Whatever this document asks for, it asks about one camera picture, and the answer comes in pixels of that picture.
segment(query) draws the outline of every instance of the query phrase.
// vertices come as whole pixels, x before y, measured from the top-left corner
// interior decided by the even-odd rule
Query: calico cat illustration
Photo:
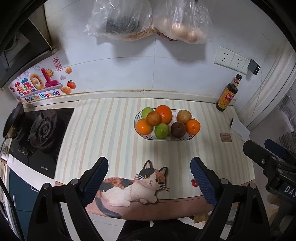
[[[169,190],[165,185],[167,167],[157,170],[152,167],[151,161],[146,161],[143,169],[136,173],[133,180],[110,177],[105,179],[96,196],[95,202],[101,212],[112,218],[121,218],[119,213],[106,209],[101,199],[109,202],[112,206],[128,207],[131,201],[140,201],[142,204],[155,203],[155,192],[160,189]]]

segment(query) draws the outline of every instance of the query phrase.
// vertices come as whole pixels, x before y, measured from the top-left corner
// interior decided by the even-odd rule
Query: bottle cap
[[[240,74],[237,74],[235,78],[240,81],[242,79],[242,76]]]

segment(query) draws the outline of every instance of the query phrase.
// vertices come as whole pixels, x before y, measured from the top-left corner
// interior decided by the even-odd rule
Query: soy sauce bottle
[[[241,75],[237,74],[233,82],[226,86],[218,102],[216,103],[216,107],[219,111],[225,111],[229,103],[232,101],[233,97],[237,93],[237,86],[241,79]]]

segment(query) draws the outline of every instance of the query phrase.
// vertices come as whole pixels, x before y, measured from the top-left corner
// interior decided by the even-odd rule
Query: small red tomato
[[[71,89],[75,89],[76,88],[76,84],[74,82],[72,82],[72,80],[68,81],[67,86]]]
[[[191,184],[192,184],[192,186],[194,186],[194,187],[198,187],[198,183],[197,183],[196,180],[192,181]]]

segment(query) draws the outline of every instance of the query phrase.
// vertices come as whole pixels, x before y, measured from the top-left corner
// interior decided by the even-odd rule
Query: white cable
[[[251,124],[251,121],[252,121],[252,118],[253,118],[254,112],[255,112],[256,107],[257,107],[257,104],[258,104],[258,100],[259,100],[260,92],[261,92],[261,86],[262,86],[262,81],[263,81],[263,75],[262,75],[262,71],[261,71],[261,69],[260,69],[260,73],[261,73],[261,83],[260,83],[260,87],[259,87],[259,94],[258,94],[258,98],[257,98],[256,104],[255,104],[255,108],[254,108],[254,110],[253,110],[252,116],[251,116],[251,118],[249,119],[249,122],[250,122],[250,123],[248,124],[247,128],[248,128],[249,125]]]

